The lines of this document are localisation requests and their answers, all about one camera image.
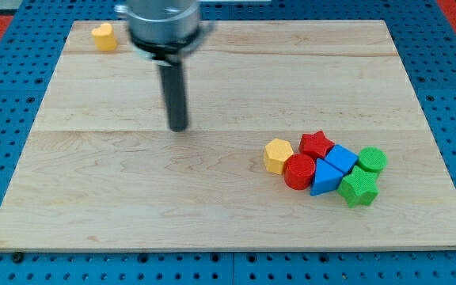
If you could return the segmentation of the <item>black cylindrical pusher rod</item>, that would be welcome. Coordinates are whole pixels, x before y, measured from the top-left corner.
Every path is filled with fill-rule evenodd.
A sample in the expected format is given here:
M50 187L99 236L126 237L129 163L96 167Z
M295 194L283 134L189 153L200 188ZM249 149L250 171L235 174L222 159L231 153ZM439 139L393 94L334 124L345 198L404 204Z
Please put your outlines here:
M160 66L158 70L169 129L185 131L188 128L188 107L183 63Z

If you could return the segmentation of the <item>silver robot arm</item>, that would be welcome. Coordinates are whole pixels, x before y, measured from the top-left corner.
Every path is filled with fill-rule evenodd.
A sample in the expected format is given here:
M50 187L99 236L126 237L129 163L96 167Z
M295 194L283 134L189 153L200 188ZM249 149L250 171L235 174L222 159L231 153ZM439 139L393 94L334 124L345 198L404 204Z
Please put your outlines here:
M203 22L197 0L125 0L114 6L127 21L134 49L157 64L169 129L188 128L184 60L200 48L215 23Z

